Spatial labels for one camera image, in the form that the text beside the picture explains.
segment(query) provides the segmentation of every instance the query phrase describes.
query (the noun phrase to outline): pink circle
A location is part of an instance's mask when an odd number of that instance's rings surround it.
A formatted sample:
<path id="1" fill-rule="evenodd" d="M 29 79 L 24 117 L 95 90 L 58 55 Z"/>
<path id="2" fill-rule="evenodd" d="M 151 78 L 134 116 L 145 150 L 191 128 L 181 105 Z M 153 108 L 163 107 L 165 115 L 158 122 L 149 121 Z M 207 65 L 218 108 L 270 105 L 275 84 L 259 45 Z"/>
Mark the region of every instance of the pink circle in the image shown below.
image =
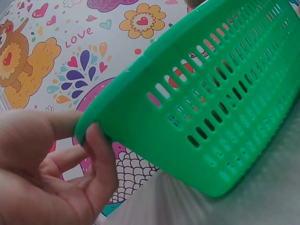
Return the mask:
<path id="1" fill-rule="evenodd" d="M 136 55 L 139 55 L 139 54 L 141 54 L 141 53 L 142 53 L 141 49 L 139 49 L 139 48 L 135 49 L 135 54 L 136 54 Z"/>

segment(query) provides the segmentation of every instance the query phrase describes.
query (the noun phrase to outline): orange flower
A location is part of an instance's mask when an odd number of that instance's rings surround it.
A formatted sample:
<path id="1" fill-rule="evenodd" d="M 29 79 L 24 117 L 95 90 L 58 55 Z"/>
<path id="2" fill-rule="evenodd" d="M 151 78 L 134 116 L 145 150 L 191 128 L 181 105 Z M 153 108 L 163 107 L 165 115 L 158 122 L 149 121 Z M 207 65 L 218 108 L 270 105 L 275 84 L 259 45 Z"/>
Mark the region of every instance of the orange flower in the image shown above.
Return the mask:
<path id="1" fill-rule="evenodd" d="M 162 21 L 166 17 L 164 12 L 160 11 L 160 6 L 149 6 L 146 3 L 138 5 L 136 11 L 130 10 L 125 13 L 126 20 L 120 23 L 120 29 L 128 31 L 131 39 L 140 36 L 151 38 L 155 30 L 162 30 L 165 23 Z"/>

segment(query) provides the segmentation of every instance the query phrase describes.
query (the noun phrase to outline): red heart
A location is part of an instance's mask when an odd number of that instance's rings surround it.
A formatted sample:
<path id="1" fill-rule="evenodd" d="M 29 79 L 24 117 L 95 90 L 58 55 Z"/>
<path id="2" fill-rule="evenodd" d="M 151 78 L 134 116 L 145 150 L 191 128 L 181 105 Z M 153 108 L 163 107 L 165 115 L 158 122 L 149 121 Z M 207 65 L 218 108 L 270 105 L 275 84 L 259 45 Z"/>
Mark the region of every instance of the red heart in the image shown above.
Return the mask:
<path id="1" fill-rule="evenodd" d="M 12 53 L 10 52 L 10 53 L 8 53 L 8 55 L 7 55 L 7 57 L 4 59 L 4 61 L 3 61 L 3 65 L 4 66 L 8 66 L 9 64 L 10 64 L 10 62 L 11 62 L 11 57 L 12 57 Z"/>
<path id="2" fill-rule="evenodd" d="M 33 18 L 44 17 L 44 15 L 46 14 L 47 9 L 48 9 L 48 3 L 45 3 L 45 4 L 43 4 L 43 6 L 40 9 L 37 9 L 32 13 L 32 17 Z"/>
<path id="3" fill-rule="evenodd" d="M 100 73 L 103 73 L 106 69 L 107 69 L 107 65 L 104 64 L 104 62 L 100 62 L 99 64 L 99 69 L 100 69 Z"/>
<path id="4" fill-rule="evenodd" d="M 24 8 L 24 7 L 25 7 L 25 3 L 22 2 L 22 4 L 20 5 L 19 9 L 22 9 L 22 8 Z"/>
<path id="5" fill-rule="evenodd" d="M 148 25 L 148 19 L 143 16 L 139 21 L 136 22 L 136 24 L 140 26 Z"/>
<path id="6" fill-rule="evenodd" d="M 88 18 L 86 19 L 86 21 L 87 21 L 87 22 L 91 22 L 91 21 L 94 21 L 94 20 L 96 20 L 96 19 L 97 19 L 97 17 L 94 17 L 94 16 L 92 16 L 92 15 L 89 15 Z"/>
<path id="7" fill-rule="evenodd" d="M 29 12 L 32 8 L 32 4 L 30 4 L 30 6 L 27 6 L 27 11 Z"/>
<path id="8" fill-rule="evenodd" d="M 46 25 L 51 26 L 55 23 L 56 23 L 56 16 L 54 15 L 54 16 L 51 17 L 51 20 L 49 20 Z"/>
<path id="9" fill-rule="evenodd" d="M 71 60 L 69 62 L 67 62 L 67 65 L 69 67 L 78 67 L 78 63 L 77 63 L 77 59 L 75 56 L 71 57 Z"/>

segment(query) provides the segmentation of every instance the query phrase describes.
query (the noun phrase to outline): cartoon illustration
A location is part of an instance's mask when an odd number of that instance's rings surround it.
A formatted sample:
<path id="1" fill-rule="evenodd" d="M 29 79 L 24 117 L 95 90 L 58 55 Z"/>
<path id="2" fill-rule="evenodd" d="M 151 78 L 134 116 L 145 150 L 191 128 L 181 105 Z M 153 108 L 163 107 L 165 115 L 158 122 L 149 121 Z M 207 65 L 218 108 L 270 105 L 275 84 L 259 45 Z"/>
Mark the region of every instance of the cartoon illustration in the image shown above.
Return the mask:
<path id="1" fill-rule="evenodd" d="M 20 90 L 17 92 L 12 86 L 7 86 L 4 93 L 14 109 L 24 108 L 34 95 L 54 66 L 54 60 L 60 55 L 61 47 L 56 44 L 56 39 L 51 37 L 45 42 L 38 43 L 27 61 L 32 66 L 32 75 L 24 71 L 19 75 Z"/>
<path id="2" fill-rule="evenodd" d="M 99 46 L 89 46 L 88 49 L 70 57 L 63 63 L 57 79 L 47 87 L 47 93 L 53 94 L 57 104 L 67 104 L 69 108 L 77 105 L 81 95 L 89 86 L 94 86 L 95 81 L 108 69 L 108 63 L 112 59 L 107 55 L 108 44 L 102 42 Z"/>
<path id="3" fill-rule="evenodd" d="M 48 106 L 48 107 L 46 108 L 46 112 L 49 112 L 49 113 L 54 112 L 54 107 L 51 106 L 51 105 Z M 56 149 L 56 141 L 53 143 L 53 146 L 52 146 L 52 148 L 50 149 L 49 153 L 55 151 L 55 149 Z"/>
<path id="4" fill-rule="evenodd" d="M 79 103 L 77 110 L 84 112 L 91 102 L 95 99 L 101 91 L 109 85 L 114 78 L 105 80 L 83 97 Z M 73 138 L 73 145 L 78 144 L 77 140 Z M 108 216 L 112 213 L 121 203 L 128 199 L 138 188 L 140 188 L 151 176 L 153 176 L 158 169 L 136 155 L 134 152 L 125 148 L 120 143 L 113 143 L 112 148 L 116 155 L 117 173 L 119 179 L 119 187 L 112 195 L 109 203 L 103 210 L 103 214 Z M 90 166 L 90 159 L 86 159 L 80 163 L 83 173 L 86 173 Z"/>
<path id="5" fill-rule="evenodd" d="M 160 6 L 149 6 L 147 3 L 138 5 L 136 11 L 130 10 L 124 14 L 126 20 L 120 23 L 120 29 L 128 31 L 128 36 L 131 39 L 136 39 L 140 36 L 143 38 L 151 38 L 154 31 L 162 30 L 165 23 L 166 14 L 160 11 Z"/>
<path id="6" fill-rule="evenodd" d="M 64 7 L 72 8 L 74 5 L 77 5 L 81 2 L 82 0 L 64 0 Z"/>
<path id="7" fill-rule="evenodd" d="M 132 5 L 139 0 L 88 0 L 89 8 L 97 9 L 101 13 L 107 13 L 114 10 L 119 5 Z"/>
<path id="8" fill-rule="evenodd" d="M 32 75 L 32 65 L 27 61 L 29 43 L 21 33 L 28 20 L 26 18 L 15 31 L 13 22 L 8 19 L 0 25 L 0 85 L 11 86 L 17 93 L 21 90 L 20 73 Z"/>

